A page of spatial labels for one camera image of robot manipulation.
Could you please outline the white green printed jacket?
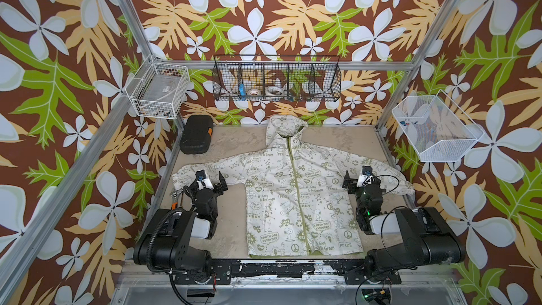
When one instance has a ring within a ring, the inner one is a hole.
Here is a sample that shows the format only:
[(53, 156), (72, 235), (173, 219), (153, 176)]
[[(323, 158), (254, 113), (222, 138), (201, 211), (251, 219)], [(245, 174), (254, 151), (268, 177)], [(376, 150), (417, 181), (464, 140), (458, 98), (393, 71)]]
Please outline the white green printed jacket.
[(358, 224), (342, 187), (345, 173), (370, 166), (383, 187), (412, 195), (405, 176), (388, 164), (305, 143), (308, 124), (292, 115), (268, 120), (265, 149), (203, 164), (185, 165), (172, 176), (176, 188), (205, 170), (227, 184), (246, 188), (246, 239), (252, 256), (341, 256), (362, 252)]

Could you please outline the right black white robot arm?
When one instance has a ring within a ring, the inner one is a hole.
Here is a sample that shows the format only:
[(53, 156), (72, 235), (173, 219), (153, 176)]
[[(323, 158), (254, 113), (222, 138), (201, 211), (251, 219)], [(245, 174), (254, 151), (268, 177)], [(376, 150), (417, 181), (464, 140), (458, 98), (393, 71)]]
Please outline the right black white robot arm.
[(384, 245), (366, 254), (362, 268), (370, 282), (386, 281), (402, 269), (425, 265), (449, 265), (465, 260), (467, 250), (457, 235), (434, 207), (408, 208), (399, 206), (381, 213), (382, 178), (370, 166), (364, 166), (357, 178), (347, 172), (342, 183), (347, 193), (356, 199), (355, 219), (361, 231), (368, 235), (400, 234), (402, 242)]

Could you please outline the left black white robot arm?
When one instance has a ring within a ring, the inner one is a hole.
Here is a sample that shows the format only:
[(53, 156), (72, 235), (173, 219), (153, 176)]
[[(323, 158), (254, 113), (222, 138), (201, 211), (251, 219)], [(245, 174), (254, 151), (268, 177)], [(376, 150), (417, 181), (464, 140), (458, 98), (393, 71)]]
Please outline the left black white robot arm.
[(189, 185), (175, 191), (191, 202), (186, 210), (176, 203), (159, 209), (135, 245), (133, 260), (154, 273), (187, 272), (195, 280), (205, 280), (212, 271), (209, 251), (189, 245), (192, 238), (211, 239), (217, 228), (217, 197), (228, 190), (221, 173), (212, 183), (204, 170), (195, 173)]

